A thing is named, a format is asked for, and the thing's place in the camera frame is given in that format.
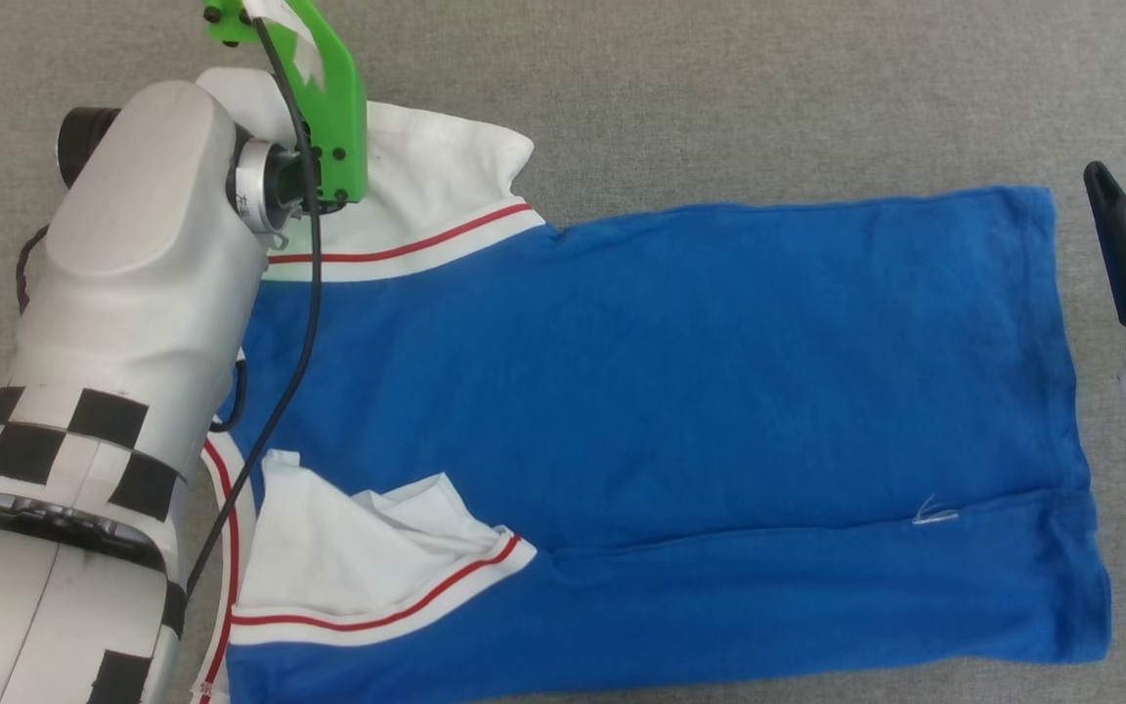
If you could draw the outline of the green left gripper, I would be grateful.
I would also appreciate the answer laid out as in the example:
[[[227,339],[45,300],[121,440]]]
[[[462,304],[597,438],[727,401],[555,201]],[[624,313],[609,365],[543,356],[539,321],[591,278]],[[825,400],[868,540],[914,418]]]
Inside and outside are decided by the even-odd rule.
[[[239,117],[254,135],[298,146],[289,112],[318,162],[324,206],[358,203],[369,182],[367,93],[352,53],[319,1],[205,1],[207,36],[227,46],[254,46],[269,57],[263,108]]]

